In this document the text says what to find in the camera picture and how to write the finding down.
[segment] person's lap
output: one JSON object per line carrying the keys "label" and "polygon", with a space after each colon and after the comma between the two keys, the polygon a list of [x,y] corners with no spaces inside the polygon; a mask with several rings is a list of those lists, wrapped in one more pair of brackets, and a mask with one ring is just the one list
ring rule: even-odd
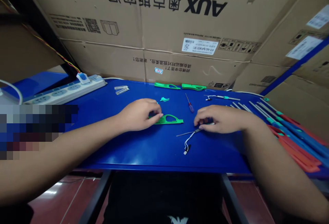
{"label": "person's lap", "polygon": [[187,217],[188,223],[218,222],[223,219],[221,203],[217,174],[119,171],[110,187],[104,223],[170,223],[168,216]]}

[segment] red tile floor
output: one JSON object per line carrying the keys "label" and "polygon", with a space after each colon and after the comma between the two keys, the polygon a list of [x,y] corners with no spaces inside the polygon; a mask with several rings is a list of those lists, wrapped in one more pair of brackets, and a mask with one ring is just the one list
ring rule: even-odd
{"label": "red tile floor", "polygon": [[[75,224],[86,209],[99,179],[66,176],[29,205],[34,210],[31,224]],[[242,209],[252,224],[275,224],[273,218],[254,182],[231,182]],[[103,223],[103,214],[108,202],[104,201],[97,224]],[[226,205],[223,213],[231,224]]]}

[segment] green plastic tool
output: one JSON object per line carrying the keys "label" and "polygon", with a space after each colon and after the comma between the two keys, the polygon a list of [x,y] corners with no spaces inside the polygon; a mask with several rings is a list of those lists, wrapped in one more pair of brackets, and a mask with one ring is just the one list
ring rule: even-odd
{"label": "green plastic tool", "polygon": [[164,98],[164,97],[162,97],[160,101],[166,102],[166,101],[169,101],[169,100],[170,100],[170,98]]}
{"label": "green plastic tool", "polygon": [[182,89],[192,89],[192,90],[201,91],[206,88],[207,88],[206,86],[201,86],[201,85],[182,84]]}
{"label": "green plastic tool", "polygon": [[173,84],[162,84],[162,83],[154,83],[155,87],[167,88],[167,89],[180,89],[176,85]]}
{"label": "green plastic tool", "polygon": [[[175,121],[167,121],[166,118],[167,116],[173,117],[176,120]],[[168,125],[168,124],[180,124],[180,123],[184,123],[183,120],[178,119],[177,117],[171,115],[171,114],[166,114],[164,116],[162,116],[159,121],[157,123],[155,123],[155,125]]]}

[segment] power plug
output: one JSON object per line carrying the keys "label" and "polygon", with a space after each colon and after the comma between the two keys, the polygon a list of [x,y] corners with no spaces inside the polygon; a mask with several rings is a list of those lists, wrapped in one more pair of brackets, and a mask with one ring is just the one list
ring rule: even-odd
{"label": "power plug", "polygon": [[88,78],[87,74],[85,73],[78,73],[76,75],[77,79],[80,81],[81,84],[89,83],[91,80]]}

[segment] power strip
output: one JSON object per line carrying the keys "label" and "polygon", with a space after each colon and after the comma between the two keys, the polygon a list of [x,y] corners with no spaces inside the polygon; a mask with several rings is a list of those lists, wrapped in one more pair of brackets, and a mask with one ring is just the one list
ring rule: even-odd
{"label": "power strip", "polygon": [[103,78],[98,75],[92,75],[88,78],[91,80],[89,83],[81,84],[79,80],[76,80],[67,85],[36,94],[26,100],[23,104],[60,105],[72,101],[107,84]]}

